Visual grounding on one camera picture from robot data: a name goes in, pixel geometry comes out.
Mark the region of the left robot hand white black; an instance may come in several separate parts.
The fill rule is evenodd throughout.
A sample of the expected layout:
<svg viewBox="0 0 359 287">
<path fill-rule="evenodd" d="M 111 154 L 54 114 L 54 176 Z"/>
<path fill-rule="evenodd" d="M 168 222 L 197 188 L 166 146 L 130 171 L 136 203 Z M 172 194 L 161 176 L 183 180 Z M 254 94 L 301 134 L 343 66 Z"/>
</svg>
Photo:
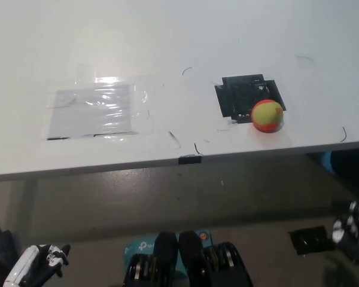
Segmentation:
<svg viewBox="0 0 359 287">
<path fill-rule="evenodd" d="M 3 287 L 40 287 L 54 275 L 63 276 L 71 245 L 32 245 L 20 256 L 2 284 Z"/>
</svg>

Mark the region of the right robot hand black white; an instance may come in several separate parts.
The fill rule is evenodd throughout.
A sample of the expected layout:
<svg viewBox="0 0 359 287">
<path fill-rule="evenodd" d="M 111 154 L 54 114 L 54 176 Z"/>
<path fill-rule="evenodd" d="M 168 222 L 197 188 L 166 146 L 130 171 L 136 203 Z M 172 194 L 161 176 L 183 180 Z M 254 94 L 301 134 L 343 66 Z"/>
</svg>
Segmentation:
<svg viewBox="0 0 359 287">
<path fill-rule="evenodd" d="M 348 216 L 338 218 L 333 224 L 331 239 L 354 264 L 359 265 L 359 202 L 352 201 Z"/>
</svg>

